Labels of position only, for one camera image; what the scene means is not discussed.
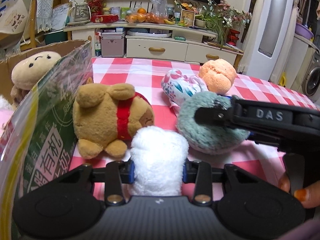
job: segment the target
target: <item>orange fingernail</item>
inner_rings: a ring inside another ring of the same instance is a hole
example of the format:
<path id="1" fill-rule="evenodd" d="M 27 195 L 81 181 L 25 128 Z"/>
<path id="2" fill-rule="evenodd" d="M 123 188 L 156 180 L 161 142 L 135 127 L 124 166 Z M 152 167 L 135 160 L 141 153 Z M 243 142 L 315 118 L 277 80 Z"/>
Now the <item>orange fingernail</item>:
<path id="1" fill-rule="evenodd" d="M 307 201 L 310 198 L 310 193 L 306 189 L 299 189 L 294 192 L 294 197 L 300 202 Z"/>

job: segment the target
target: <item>tv cabinet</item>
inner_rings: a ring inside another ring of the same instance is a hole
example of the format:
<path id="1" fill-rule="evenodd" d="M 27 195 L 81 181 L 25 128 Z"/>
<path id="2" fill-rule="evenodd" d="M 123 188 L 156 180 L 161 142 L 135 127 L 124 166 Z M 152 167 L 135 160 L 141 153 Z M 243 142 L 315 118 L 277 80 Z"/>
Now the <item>tv cabinet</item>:
<path id="1" fill-rule="evenodd" d="M 152 23 L 129 24 L 127 22 L 116 22 L 112 24 L 88 23 L 86 25 L 65 27 L 63 31 L 68 32 L 69 40 L 87 40 L 90 36 L 92 42 L 94 42 L 96 29 L 115 27 L 153 28 L 172 31 L 172 37 L 170 38 L 126 35 L 127 49 L 125 57 L 154 58 L 193 64 L 203 64 L 210 59 L 222 58 L 237 69 L 243 55 L 241 52 L 219 49 L 201 42 L 203 36 L 215 38 L 217 36 L 216 33 L 177 25 Z M 182 36 L 187 40 L 177 41 L 173 38 L 174 36 Z M 92 56 L 95 56 L 94 49 L 92 50 Z"/>

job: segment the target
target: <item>checkered tablecloth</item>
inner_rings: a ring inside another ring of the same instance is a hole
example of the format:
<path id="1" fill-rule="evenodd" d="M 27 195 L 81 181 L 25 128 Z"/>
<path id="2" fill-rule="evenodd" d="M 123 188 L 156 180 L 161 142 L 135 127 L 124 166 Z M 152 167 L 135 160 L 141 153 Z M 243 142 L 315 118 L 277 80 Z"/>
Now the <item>checkered tablecloth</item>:
<path id="1" fill-rule="evenodd" d="M 130 83 L 134 85 L 136 91 L 144 95 L 152 105 L 155 113 L 155 125 L 166 130 L 176 130 L 176 116 L 169 108 L 169 99 L 161 88 L 161 80 L 172 68 L 179 69 L 183 75 L 197 74 L 199 65 L 132 58 L 97 58 L 92 61 L 95 83 L 105 85 Z M 240 74 L 227 95 L 317 109 L 305 95 Z M 222 168 L 225 163 L 233 163 L 273 185 L 277 185 L 278 179 L 284 172 L 283 153 L 277 152 L 274 147 L 256 145 L 251 141 L 243 142 L 241 146 L 229 154 L 209 156 L 192 149 L 189 153 L 190 160 L 201 159 L 211 163 L 213 167 Z M 76 148 L 70 169 L 87 162 L 90 162 L 95 168 L 101 168 L 110 161 L 112 159 L 103 153 L 98 158 L 86 161 L 80 157 Z M 219 184 L 213 185 L 213 190 L 214 199 L 220 199 L 222 197 L 221 186 Z M 103 194 L 104 185 L 97 185 L 94 192 L 95 197 L 103 199 Z"/>

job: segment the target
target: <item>yellow smiley face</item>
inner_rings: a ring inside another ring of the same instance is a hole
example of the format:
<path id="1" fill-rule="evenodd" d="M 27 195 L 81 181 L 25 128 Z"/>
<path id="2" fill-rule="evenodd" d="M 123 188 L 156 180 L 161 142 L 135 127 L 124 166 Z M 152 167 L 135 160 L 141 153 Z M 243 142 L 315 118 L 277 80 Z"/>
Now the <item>yellow smiley face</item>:
<path id="1" fill-rule="evenodd" d="M 89 77 L 89 78 L 87 79 L 87 84 L 92 84 L 92 83 L 93 83 L 92 77 Z"/>

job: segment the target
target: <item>orange plush toy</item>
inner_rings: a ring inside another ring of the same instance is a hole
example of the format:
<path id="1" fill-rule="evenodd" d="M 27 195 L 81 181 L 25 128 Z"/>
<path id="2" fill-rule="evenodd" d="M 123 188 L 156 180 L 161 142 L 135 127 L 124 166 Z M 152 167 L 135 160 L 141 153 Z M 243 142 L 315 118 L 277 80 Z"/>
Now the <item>orange plush toy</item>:
<path id="1" fill-rule="evenodd" d="M 73 125 L 83 158 L 92 159 L 103 150 L 122 157 L 127 150 L 124 141 L 140 128 L 154 125 L 154 113 L 130 84 L 86 84 L 76 94 Z"/>
<path id="2" fill-rule="evenodd" d="M 234 67 L 224 59 L 209 60 L 199 70 L 199 77 L 206 83 L 208 90 L 220 95 L 229 91 L 236 76 Z"/>

